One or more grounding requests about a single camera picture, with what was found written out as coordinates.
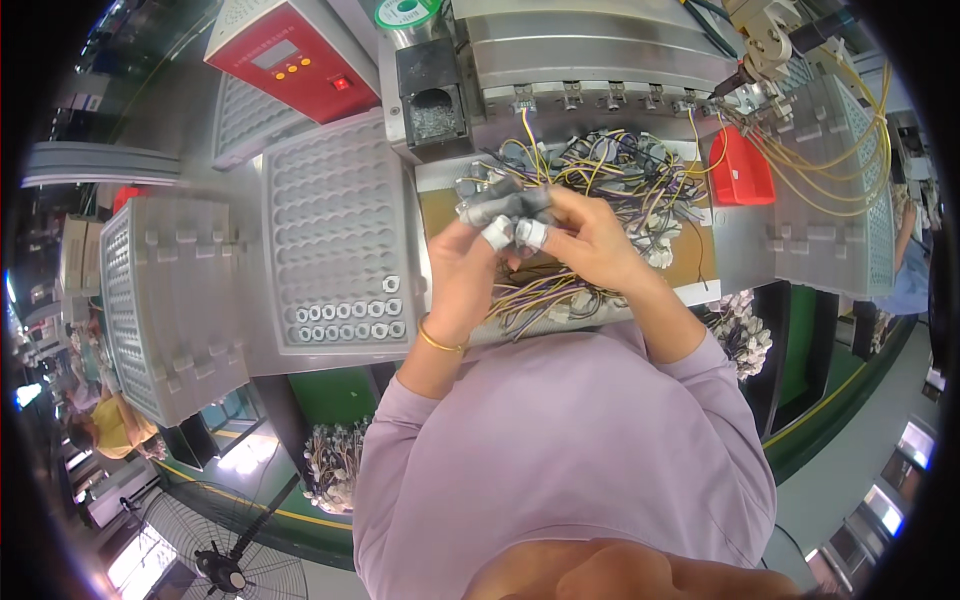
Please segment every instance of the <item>standing fan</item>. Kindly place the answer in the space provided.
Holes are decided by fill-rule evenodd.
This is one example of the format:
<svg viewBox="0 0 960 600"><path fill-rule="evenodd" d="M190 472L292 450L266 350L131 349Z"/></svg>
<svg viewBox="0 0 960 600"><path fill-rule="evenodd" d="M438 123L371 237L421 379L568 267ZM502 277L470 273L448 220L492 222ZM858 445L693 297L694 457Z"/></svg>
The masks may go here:
<svg viewBox="0 0 960 600"><path fill-rule="evenodd" d="M157 588L184 600L306 598L300 559L253 541L299 478L291 481L266 507L201 481L177 484L158 496L143 514L143 527L149 524L163 536L180 564Z"/></svg>

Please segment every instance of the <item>wooden work surface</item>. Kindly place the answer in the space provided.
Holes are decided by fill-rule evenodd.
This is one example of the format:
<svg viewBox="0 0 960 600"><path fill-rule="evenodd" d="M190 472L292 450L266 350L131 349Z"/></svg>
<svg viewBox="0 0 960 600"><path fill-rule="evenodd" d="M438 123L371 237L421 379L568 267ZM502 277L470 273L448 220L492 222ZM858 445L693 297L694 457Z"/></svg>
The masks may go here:
<svg viewBox="0 0 960 600"><path fill-rule="evenodd" d="M423 215L427 240L457 218L454 206L458 202L460 200L452 189L420 194L420 211ZM702 274L703 279L707 281L718 278L713 253L713 228L705 228L699 224L693 225L684 221L680 235L670 240L670 248L673 250L673 262L666 269L660 270L660 274L671 287L696 283L699 280L698 273ZM539 253L530 261L524 262L524 265L542 265L550 261L552 259Z"/></svg>

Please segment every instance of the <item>gold bangle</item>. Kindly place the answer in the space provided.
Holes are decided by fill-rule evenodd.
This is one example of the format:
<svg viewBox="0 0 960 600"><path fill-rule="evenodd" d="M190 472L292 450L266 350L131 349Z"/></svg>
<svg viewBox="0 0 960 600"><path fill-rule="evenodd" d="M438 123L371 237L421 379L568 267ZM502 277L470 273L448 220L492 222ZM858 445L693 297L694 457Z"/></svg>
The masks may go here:
<svg viewBox="0 0 960 600"><path fill-rule="evenodd" d="M430 346L432 346L432 347L434 347L434 348L436 348L436 349L446 350L447 352L458 352L458 353L460 353L460 354L463 354L463 353L464 353L464 350L466 350L466 348L464 348L464 345L463 345L463 344L451 348L451 347L449 347L449 346L444 346L443 344L441 344L441 343L438 342L437 340L434 340L434 339L431 338L429 335L427 335L426 331L423 330L423 321L424 321L429 315L430 315L430 313L426 313L426 314L424 314L422 317L420 317L420 319L417 321L417 332L420 334L421 338L423 338L423 340L424 340L427 344L429 344Z"/></svg>

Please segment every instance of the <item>yellow stripe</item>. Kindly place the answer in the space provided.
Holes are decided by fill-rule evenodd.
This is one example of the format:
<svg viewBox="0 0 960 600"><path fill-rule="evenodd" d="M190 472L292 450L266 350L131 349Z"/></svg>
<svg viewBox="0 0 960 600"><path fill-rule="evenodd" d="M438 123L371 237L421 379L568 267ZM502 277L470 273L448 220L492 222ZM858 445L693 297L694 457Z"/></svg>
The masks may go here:
<svg viewBox="0 0 960 600"><path fill-rule="evenodd" d="M890 339L890 336L892 336L892 335L894 334L894 332L897 331L897 329L900 327L900 323L902 323L902 322L898 322L897 324L894 325L894 328L890 330L890 334L887 336L887 339ZM829 396L827 396L827 399L825 399L823 402L821 402L820 404L818 404L812 411L810 411L809 413L803 415L803 416L800 418L800 420L798 420L797 422L793 423L792 425L790 425L789 427L787 427L787 428L784 429L783 431L779 432L776 436L774 436L774 437L770 438L769 440L767 440L766 442L764 442L764 443L763 443L763 449L766 449L766 448L770 447L771 445L773 445L774 442L777 442L777 441L781 440L781 439L783 438L783 436L785 436L786 434L790 433L791 431L793 431L793 430L796 429L797 427L803 425L805 422L807 422L807 420L809 420L811 417L813 417L814 415L816 415L817 413L819 413L820 410L821 410L822 408L824 408L825 406L827 406L827 405L830 403L831 400L833 400L834 398L837 397L838 394L840 394L841 392L843 392L844 389L845 389L848 385L850 385L850 382L853 381L854 379L856 379L856 377L860 374L861 371L863 371L863 368L866 367L866 366L867 366L867 363L863 363L862 365L860 365L860 367L857 368L857 370L853 372L853 375L851 375L849 379L847 379L846 381L844 381L844 382L843 382L843 385L841 385L839 388L837 388L836 392L834 392L833 394L830 394Z"/></svg>
<svg viewBox="0 0 960 600"><path fill-rule="evenodd" d="M193 477L191 477L191 476L189 476L189 475L187 475L187 474L185 474L185 473L181 473L181 472L179 472L178 470L176 470L175 468L173 468L173 467L171 467L171 466L169 466L169 465L167 465L167 464L165 464L165 463L161 463L160 461L154 461L154 463L156 463L157 465L160 465L161 467L169 470L170 472L176 474L177 476L182 477L183 479L186 479L187 481L196 481L196 482L198 482L198 483L200 483L200 484L206 483L205 481L198 481L197 479L194 479ZM226 492L222 492L221 490L217 490L216 488L212 488L212 487L206 487L206 488L207 488L208 490L210 490L211 492L218 493L218 494L220 494L221 496L223 496L224 498L228 498L228 499L230 499L230 500L233 500L234 502L243 502L243 500L241 500L240 498L237 498L236 496L232 496L232 495L230 495L230 494L228 494L228 493L226 493ZM253 506L255 506L255 507L257 507L257 508L261 508L261 509L267 508L267 507L263 506L262 504L256 504L256 503L252 503L252 504L253 504ZM297 519L297 520L306 521L306 522L308 522L308 523L316 523L316 524L318 524L318 525L325 525L325 526L327 526L327 527L333 527L334 529L346 529L346 530L348 530L348 531L352 531L352 530L353 530L353 525L350 525L349 523L338 523L337 521L327 521L327 520L323 520L323 519L321 519L321 518L314 518L314 517L312 517L312 516L298 515L297 513L291 513L291 512L289 512L289 511L281 511L280 509L277 509L276 512L275 512L275 514L276 514L276 515L288 516L288 517L290 517L290 518L295 518L295 519Z"/></svg>

